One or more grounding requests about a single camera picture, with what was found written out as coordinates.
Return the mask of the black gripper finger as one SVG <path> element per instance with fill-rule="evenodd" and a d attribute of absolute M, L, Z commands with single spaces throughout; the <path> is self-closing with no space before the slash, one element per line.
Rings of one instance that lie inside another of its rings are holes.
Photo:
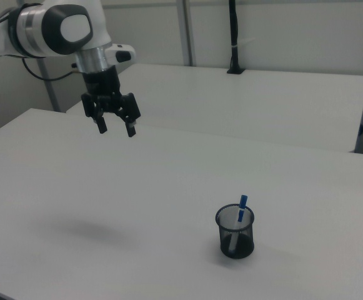
<path fill-rule="evenodd" d="M 141 117 L 133 93 L 122 95 L 119 98 L 119 107 L 116 110 L 116 115 L 124 121 L 127 135 L 130 138 L 133 137 L 136 134 L 136 120 Z"/>
<path fill-rule="evenodd" d="M 102 110 L 97 96 L 84 93 L 81 96 L 81 99 L 86 117 L 92 118 L 93 121 L 97 124 L 99 132 L 104 134 L 107 131 L 107 126 L 103 118 L 104 111 Z"/>

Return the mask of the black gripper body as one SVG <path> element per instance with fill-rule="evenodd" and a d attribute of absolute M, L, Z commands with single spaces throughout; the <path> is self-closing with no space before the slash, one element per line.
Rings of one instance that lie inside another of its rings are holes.
<path fill-rule="evenodd" d="M 113 113 L 121 107 L 121 85 L 115 66 L 97 73 L 83 73 L 82 77 L 87 89 L 82 95 L 86 114 Z"/>

